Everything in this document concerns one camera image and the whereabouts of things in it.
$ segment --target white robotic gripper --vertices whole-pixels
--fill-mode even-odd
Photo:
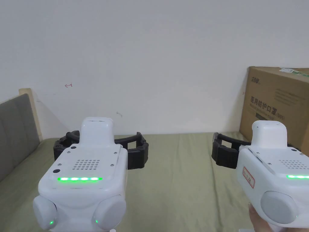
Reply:
[[[115,144],[110,118],[84,119],[80,142],[66,148],[41,178],[33,209],[42,229],[102,232],[125,210],[128,151]]]
[[[309,228],[309,158],[287,146],[280,122],[256,121],[252,130],[251,145],[239,148],[238,182],[274,231]]]

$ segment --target green bedsheet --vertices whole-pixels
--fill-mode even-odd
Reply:
[[[225,133],[242,139],[239,133]],[[236,172],[211,159],[212,133],[146,135],[145,168],[128,171],[127,212],[117,232],[232,232],[252,228]],[[37,150],[0,182],[0,231],[39,232],[32,201],[53,163],[53,143]]]

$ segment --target finger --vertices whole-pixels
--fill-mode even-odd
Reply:
[[[268,223],[256,212],[252,204],[249,204],[249,217],[255,232],[273,232]]]

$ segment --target cardboard box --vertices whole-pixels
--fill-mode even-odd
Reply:
[[[309,68],[250,67],[239,130],[249,141],[256,120],[282,122],[309,156]]]

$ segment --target green indicator light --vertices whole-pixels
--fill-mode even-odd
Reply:
[[[309,176],[295,176],[295,175],[287,175],[286,176],[287,178],[290,178],[290,179],[309,179]]]
[[[103,180],[102,177],[59,177],[58,180],[60,181],[68,181],[68,180],[73,180],[73,181],[77,181],[77,180],[82,180],[82,181],[86,181],[86,180]]]

